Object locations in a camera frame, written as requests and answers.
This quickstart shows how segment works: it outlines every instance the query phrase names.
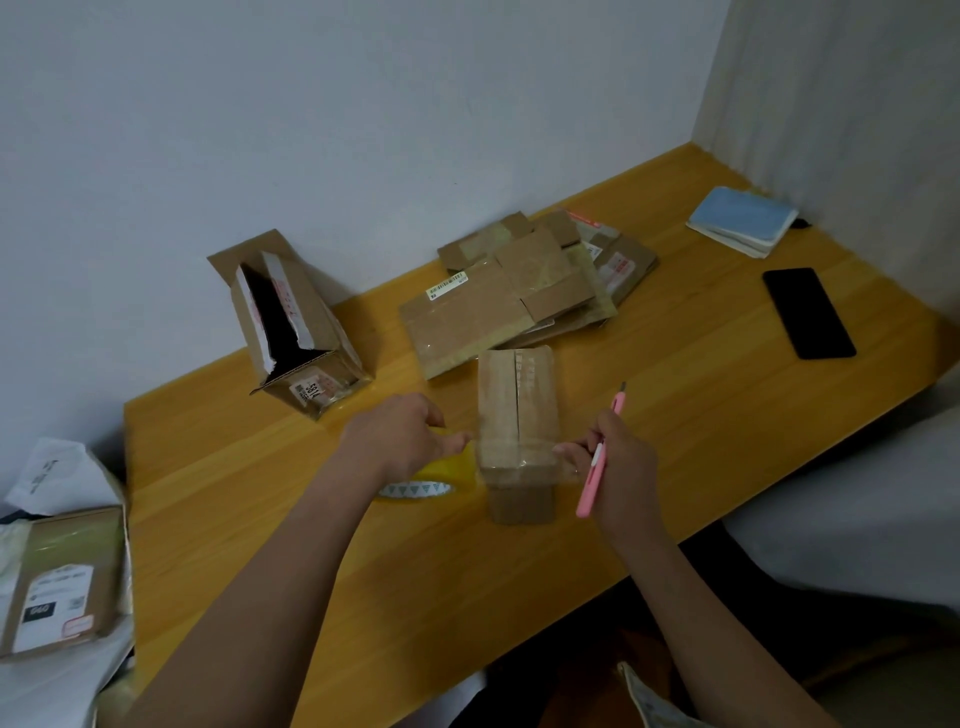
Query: wooden desk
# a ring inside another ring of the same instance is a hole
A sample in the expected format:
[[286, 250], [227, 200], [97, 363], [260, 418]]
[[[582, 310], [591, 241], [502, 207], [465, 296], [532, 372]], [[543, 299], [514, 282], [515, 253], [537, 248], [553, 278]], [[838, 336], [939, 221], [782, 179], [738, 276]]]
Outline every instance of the wooden desk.
[[[564, 203], [635, 235], [661, 261], [616, 319], [550, 342], [564, 436], [579, 434], [626, 379], [624, 417], [660, 451], [663, 512], [678, 540], [960, 358], [960, 332], [815, 229], [789, 232], [767, 260], [688, 230], [716, 184], [747, 186], [687, 145]], [[760, 273], [805, 265], [820, 274], [856, 358], [794, 355]], [[337, 307], [376, 382], [318, 423], [249, 397], [243, 351], [128, 403], [141, 678], [264, 542], [351, 415], [420, 390], [451, 426], [475, 427], [475, 363], [424, 382], [396, 312], [444, 277], [431, 263]], [[547, 526], [493, 525], [479, 490], [374, 503], [340, 569], [296, 724], [390, 725], [623, 577], [592, 522], [573, 517], [575, 489], [561, 490]]]

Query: smartphone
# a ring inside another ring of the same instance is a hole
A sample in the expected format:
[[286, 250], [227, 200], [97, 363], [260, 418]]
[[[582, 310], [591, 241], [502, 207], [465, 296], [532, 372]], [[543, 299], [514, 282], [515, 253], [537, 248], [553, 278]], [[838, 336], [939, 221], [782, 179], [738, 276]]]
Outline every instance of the smartphone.
[[816, 271], [812, 268], [767, 271], [763, 282], [799, 358], [856, 356], [856, 347]]

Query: blue notebook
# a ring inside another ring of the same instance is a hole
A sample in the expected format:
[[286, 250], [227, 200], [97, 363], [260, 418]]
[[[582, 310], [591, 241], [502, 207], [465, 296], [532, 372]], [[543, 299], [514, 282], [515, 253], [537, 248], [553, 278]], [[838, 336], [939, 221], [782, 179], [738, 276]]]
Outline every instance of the blue notebook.
[[766, 197], [714, 187], [686, 226], [750, 257], [766, 257], [797, 218], [797, 210]]

